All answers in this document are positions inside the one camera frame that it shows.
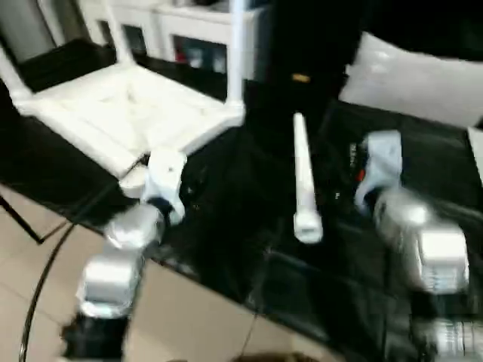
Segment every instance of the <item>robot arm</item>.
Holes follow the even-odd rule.
[[[141,168],[140,203],[108,223],[103,250],[88,261],[79,282],[76,316],[63,328],[67,360],[123,360],[146,260],[159,248],[166,228],[184,216],[180,187],[185,163],[180,152],[152,152],[148,167]]]
[[[122,360],[146,260],[167,227],[167,205],[162,199],[137,204],[107,226],[103,251],[80,280],[76,316],[62,332],[67,360]]]

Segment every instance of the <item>tiled floor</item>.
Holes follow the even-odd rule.
[[[41,235],[65,221],[8,189],[0,192]],[[38,246],[1,209],[0,230],[0,356],[12,361],[33,290],[61,232]],[[60,325],[72,315],[78,278],[101,241],[78,227],[60,251],[38,304],[27,360],[56,359]],[[128,361],[228,362],[262,351],[301,351],[320,361],[335,360],[321,346],[154,263],[146,270],[126,351]]]

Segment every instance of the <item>black table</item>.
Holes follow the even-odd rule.
[[[20,71],[39,91],[113,61],[111,50],[75,41],[24,63]],[[222,75],[149,58],[138,62],[217,99],[226,96]],[[292,232],[293,135],[284,98],[281,90],[267,84],[247,83],[244,126],[189,157],[183,181],[202,184],[201,193],[182,224],[168,232],[155,259],[333,346],[347,360],[388,355],[410,360],[414,351],[408,339],[408,291],[398,268],[387,270],[388,252],[372,222],[354,210],[349,145],[372,130],[400,130],[403,183],[462,226],[476,276],[472,289],[479,296],[482,195],[466,132],[338,101],[325,108],[324,119],[321,112],[313,112],[307,123],[325,239],[307,246]],[[117,183],[39,121],[20,117],[6,94],[1,101],[0,151],[8,155],[0,160],[1,183],[68,219],[106,185]],[[132,203],[113,188],[80,223],[100,232],[114,213]]]

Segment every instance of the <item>black metal frame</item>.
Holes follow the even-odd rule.
[[[43,244],[45,238],[41,238],[33,229],[32,226],[0,195],[0,206],[14,219],[18,225],[38,244]]]

